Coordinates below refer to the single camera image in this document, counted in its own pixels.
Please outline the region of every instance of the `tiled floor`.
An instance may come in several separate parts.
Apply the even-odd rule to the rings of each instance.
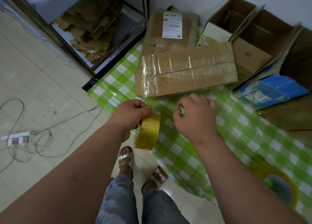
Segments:
[[[25,104],[22,122],[13,132],[39,130],[49,127],[86,109],[96,106],[81,87],[87,77],[73,68],[60,64],[47,43],[31,37],[9,13],[0,12],[0,105],[10,98],[20,98]],[[21,112],[21,104],[12,101],[0,112],[1,136],[7,135]],[[52,129],[53,142],[43,153],[49,156],[64,152],[72,140],[85,130],[99,109],[84,113]],[[33,184],[72,153],[97,128],[106,122],[109,113],[103,110],[91,128],[59,158],[43,158],[36,154],[27,163],[14,161],[0,173],[0,211],[28,190]],[[133,147],[134,135],[122,146]],[[0,141],[0,148],[5,142]],[[141,186],[157,167],[148,151],[134,149],[134,183],[139,219],[142,214]],[[0,170],[11,160],[7,151],[0,151]],[[118,174],[115,164],[112,176]],[[168,180],[163,189],[174,199],[190,223],[224,223],[220,210],[212,203],[191,195]]]

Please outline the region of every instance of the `green and white gingham tablecloth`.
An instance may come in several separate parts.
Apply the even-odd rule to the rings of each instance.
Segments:
[[[138,42],[89,91],[97,103],[111,114],[123,101],[141,99],[161,113],[158,139],[152,154],[167,174],[183,189],[206,198],[217,205],[214,192],[203,164],[192,144],[177,132],[172,112],[184,95],[160,98],[139,98],[135,94],[134,72],[141,55]],[[200,91],[216,100],[217,130],[228,147],[245,164],[258,153],[269,163],[285,172],[298,188],[296,210],[303,214],[312,206],[312,151],[285,131],[261,118],[254,110],[238,100],[225,86]]]

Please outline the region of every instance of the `metal rack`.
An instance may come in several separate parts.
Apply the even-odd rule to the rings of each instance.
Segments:
[[[47,23],[33,8],[33,6],[27,0],[4,0],[10,5],[29,25],[31,25],[38,33],[40,33],[54,48],[59,50],[64,56],[73,62],[79,69],[84,71],[90,78],[93,77],[93,81],[99,80],[99,74],[96,76],[96,72],[99,72],[100,66],[101,75],[103,72],[108,72],[112,68],[113,62],[118,62],[129,49],[131,49],[144,35],[146,31],[147,22],[149,19],[149,0],[142,0],[143,13],[138,9],[130,5],[129,3],[122,1],[124,7],[138,13],[142,16],[142,19],[137,22],[135,26],[129,29],[123,36],[119,37],[114,46],[100,59],[98,59],[93,66],[89,66],[79,54],[69,45],[67,41]]]

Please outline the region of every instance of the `jeans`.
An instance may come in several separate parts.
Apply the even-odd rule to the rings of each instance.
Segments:
[[[95,224],[138,224],[133,181],[118,175],[107,187]],[[189,224],[177,205],[163,190],[143,194],[142,224]]]

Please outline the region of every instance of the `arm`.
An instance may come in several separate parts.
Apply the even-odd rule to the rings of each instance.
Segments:
[[[216,134],[216,102],[191,94],[174,122],[205,166],[225,223],[307,223],[234,155]],[[182,117],[180,106],[184,107]]]
[[[153,110],[121,103],[79,148],[0,214],[0,223],[94,223],[121,143]]]

